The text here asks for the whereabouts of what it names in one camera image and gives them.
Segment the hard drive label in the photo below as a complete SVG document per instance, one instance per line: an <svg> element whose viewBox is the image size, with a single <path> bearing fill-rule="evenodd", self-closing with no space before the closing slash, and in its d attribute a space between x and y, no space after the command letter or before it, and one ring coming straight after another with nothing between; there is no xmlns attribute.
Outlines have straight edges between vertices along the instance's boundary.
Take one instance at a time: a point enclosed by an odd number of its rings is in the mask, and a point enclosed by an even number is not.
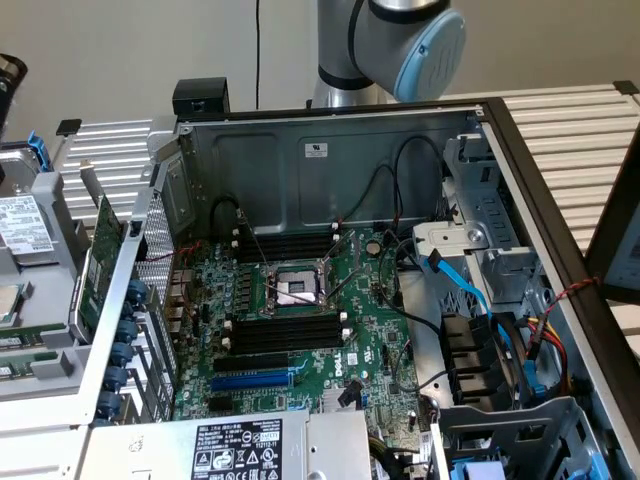
<svg viewBox="0 0 640 480"><path fill-rule="evenodd" d="M0 198L0 235L13 255L53 250L38 204L31 195Z"/></svg>
<svg viewBox="0 0 640 480"><path fill-rule="evenodd" d="M192 480L279 480L282 420L198 427Z"/></svg>

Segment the blue pcie slot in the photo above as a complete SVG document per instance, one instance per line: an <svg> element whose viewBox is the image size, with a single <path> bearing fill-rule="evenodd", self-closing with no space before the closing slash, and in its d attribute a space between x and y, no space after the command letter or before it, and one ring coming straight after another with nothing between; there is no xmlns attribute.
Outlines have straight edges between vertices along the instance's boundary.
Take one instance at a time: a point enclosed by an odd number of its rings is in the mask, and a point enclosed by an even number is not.
<svg viewBox="0 0 640 480"><path fill-rule="evenodd" d="M289 385L288 370L255 372L211 379L211 391L248 390L251 388L286 387Z"/></svg>

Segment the red wire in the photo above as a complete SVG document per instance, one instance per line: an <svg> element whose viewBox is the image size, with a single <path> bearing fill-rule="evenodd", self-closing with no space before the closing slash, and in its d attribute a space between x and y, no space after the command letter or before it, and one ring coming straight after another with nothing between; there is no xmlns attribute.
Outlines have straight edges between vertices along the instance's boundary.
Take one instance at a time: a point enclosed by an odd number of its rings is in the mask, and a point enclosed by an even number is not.
<svg viewBox="0 0 640 480"><path fill-rule="evenodd" d="M174 255L186 255L187 257L192 255L197 249L202 246L202 242L198 240L196 243L191 245L190 247L180 248L178 250L174 250L173 252L166 253L164 255L160 255L159 257L147 258L145 262L157 262L158 260L162 260L165 258L173 257Z"/></svg>
<svg viewBox="0 0 640 480"><path fill-rule="evenodd" d="M532 324L529 324L529 330L531 330L531 333L535 333L536 331L536 327ZM551 335L549 332L543 332L542 333L542 338L544 340L546 340L547 342L551 343L556 350L558 350L558 353L560 354L560 364L561 364L561 372L560 372L560 381L561 383L561 392L562 393L566 393L567 392L567 370L569 368L569 360L567 357L567 351L564 348L564 345L562 344L562 342L560 342L556 337L554 337L553 335Z"/></svg>
<svg viewBox="0 0 640 480"><path fill-rule="evenodd" d="M572 283L571 285L569 285L568 288L566 288L565 290L560 292L558 295L556 295L556 298L553 300L553 302L551 302L551 305L547 307L547 309L544 311L544 314L548 316L549 313L551 313L551 310L553 310L553 307L556 306L558 301L560 301L562 298L566 297L570 293L575 292L576 290L580 290L581 288L584 288L588 285L592 285L594 283L595 284L600 283L600 279L598 277L592 277L592 278L585 278L581 282Z"/></svg>

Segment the white wall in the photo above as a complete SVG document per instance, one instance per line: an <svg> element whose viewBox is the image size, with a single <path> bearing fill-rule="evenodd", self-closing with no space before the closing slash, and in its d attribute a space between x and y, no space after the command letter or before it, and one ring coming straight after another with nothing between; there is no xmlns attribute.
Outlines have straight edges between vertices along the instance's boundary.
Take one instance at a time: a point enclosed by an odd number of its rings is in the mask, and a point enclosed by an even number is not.
<svg viewBox="0 0 640 480"><path fill-rule="evenodd" d="M312 10L262 1L262 108L309 98ZM180 78L227 76L232 108L254 108L254 0L0 0L0 51L29 66L7 139L52 138L64 118L172 113Z"/></svg>
<svg viewBox="0 0 640 480"><path fill-rule="evenodd" d="M253 108L255 0L0 0L0 51L30 72L7 139L63 118L171 112L180 78L226 75L234 110ZM638 0L454 0L467 18L448 93L635 80ZM315 0L262 0L263 108L301 107L317 65Z"/></svg>

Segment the black monitor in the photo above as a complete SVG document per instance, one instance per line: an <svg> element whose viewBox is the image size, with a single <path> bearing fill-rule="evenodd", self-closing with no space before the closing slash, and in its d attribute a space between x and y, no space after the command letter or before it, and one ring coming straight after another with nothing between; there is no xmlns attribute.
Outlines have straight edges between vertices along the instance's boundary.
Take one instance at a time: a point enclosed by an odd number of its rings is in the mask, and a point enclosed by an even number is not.
<svg viewBox="0 0 640 480"><path fill-rule="evenodd" d="M640 304L640 127L609 194L586 255L606 298Z"/></svg>

